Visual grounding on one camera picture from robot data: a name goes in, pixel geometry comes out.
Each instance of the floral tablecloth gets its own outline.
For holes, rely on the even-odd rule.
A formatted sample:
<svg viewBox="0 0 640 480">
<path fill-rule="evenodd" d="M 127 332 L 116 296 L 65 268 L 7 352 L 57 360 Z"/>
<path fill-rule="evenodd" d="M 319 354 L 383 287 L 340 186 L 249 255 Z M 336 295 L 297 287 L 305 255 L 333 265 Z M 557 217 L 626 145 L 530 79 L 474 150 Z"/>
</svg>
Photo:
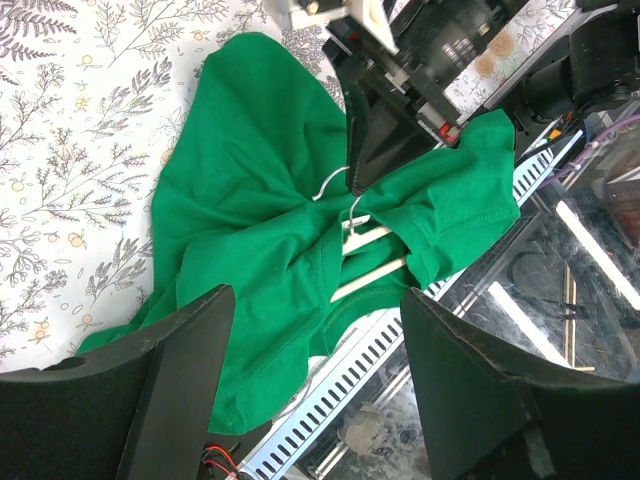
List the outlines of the floral tablecloth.
<svg viewBox="0 0 640 480">
<path fill-rule="evenodd" d="M 474 111 L 573 9 L 532 0 L 447 94 Z M 202 61 L 245 31 L 341 102 L 324 30 L 281 32 L 262 0 L 0 0 L 0 371 L 72 355 L 145 301 L 158 175 Z"/>
</svg>

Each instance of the patterned tablecloth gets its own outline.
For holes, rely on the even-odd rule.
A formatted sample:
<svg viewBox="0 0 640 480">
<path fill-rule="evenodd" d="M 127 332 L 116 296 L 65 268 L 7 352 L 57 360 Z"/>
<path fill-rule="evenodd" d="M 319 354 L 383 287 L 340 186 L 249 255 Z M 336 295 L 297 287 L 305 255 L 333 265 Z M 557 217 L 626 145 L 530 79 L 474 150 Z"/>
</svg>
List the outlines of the patterned tablecloth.
<svg viewBox="0 0 640 480">
<path fill-rule="evenodd" d="M 447 90 L 475 110 L 574 10 L 532 0 Z M 152 288 L 149 206 L 207 54 L 278 39 L 341 101 L 320 27 L 262 0 L 0 0 L 0 371 L 126 323 Z"/>
</svg>

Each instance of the white plastic hanger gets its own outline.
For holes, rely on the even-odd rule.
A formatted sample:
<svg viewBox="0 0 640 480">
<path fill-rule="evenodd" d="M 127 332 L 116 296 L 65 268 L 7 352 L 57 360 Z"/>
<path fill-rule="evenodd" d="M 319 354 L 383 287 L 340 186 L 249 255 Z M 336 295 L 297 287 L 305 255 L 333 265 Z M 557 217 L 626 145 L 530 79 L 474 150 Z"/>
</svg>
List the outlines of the white plastic hanger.
<svg viewBox="0 0 640 480">
<path fill-rule="evenodd" d="M 320 191 L 318 192 L 318 194 L 312 197 L 313 201 L 316 202 L 320 200 L 329 182 L 337 174 L 347 171 L 348 169 L 349 169 L 348 166 L 340 167 L 335 172 L 331 173 L 325 179 L 325 181 L 322 182 L 322 186 L 320 187 Z M 348 255 L 354 250 L 357 250 L 358 248 L 363 247 L 371 242 L 375 242 L 379 238 L 382 238 L 392 233 L 389 228 L 383 225 L 376 228 L 372 228 L 371 230 L 363 234 L 356 233 L 356 230 L 355 230 L 356 226 L 364 225 L 371 219 L 370 215 L 364 215 L 362 217 L 353 218 L 353 212 L 361 198 L 362 196 L 357 197 L 355 199 L 355 201 L 351 205 L 351 208 L 349 209 L 349 220 L 342 223 L 342 228 L 344 230 L 349 229 L 349 235 L 347 236 L 347 239 L 345 240 L 345 242 L 342 244 L 342 256 Z M 370 283 L 375 282 L 376 280 L 384 277 L 385 275 L 389 275 L 391 272 L 395 272 L 396 270 L 404 267 L 406 264 L 407 264 L 407 257 L 396 258 L 395 260 L 391 260 L 390 262 L 385 263 L 384 265 L 376 268 L 375 270 L 372 270 L 369 273 L 366 273 L 361 277 L 358 277 L 355 280 L 352 280 L 351 282 L 341 286 L 335 291 L 335 293 L 331 297 L 331 303 L 337 302 L 338 300 L 346 297 L 350 293 L 353 293 L 356 290 L 366 287 Z"/>
</svg>

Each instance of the glass surface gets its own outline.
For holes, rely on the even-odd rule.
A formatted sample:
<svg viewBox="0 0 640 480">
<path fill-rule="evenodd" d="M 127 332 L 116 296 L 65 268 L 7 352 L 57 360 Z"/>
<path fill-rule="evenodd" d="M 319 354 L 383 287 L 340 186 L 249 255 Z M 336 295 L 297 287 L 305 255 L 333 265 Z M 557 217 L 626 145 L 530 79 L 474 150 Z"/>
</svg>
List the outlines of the glass surface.
<svg viewBox="0 0 640 480">
<path fill-rule="evenodd" d="M 538 190 L 519 222 L 441 303 L 555 363 L 640 382 L 639 257 L 635 122 L 600 142 L 562 184 Z M 424 480 L 425 455 L 400 348 L 298 465 L 317 479 Z"/>
</svg>

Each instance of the green cloth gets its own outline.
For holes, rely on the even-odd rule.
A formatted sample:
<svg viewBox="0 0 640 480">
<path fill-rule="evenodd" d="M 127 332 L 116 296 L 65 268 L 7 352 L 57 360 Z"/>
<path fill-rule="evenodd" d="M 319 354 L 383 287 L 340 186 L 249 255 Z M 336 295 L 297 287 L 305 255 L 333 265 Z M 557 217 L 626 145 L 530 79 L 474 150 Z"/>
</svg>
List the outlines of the green cloth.
<svg viewBox="0 0 640 480">
<path fill-rule="evenodd" d="M 467 267 L 519 215 L 514 132 L 502 112 L 384 178 L 360 201 L 394 234 L 342 258 L 345 117 L 283 47 L 243 34 L 210 55 L 153 198 L 154 293 L 129 325 L 91 335 L 87 351 L 161 320 L 219 284 L 237 309 L 209 430 L 245 433 L 273 417 L 345 329 Z M 402 268 L 331 304 L 344 285 L 407 255 Z"/>
</svg>

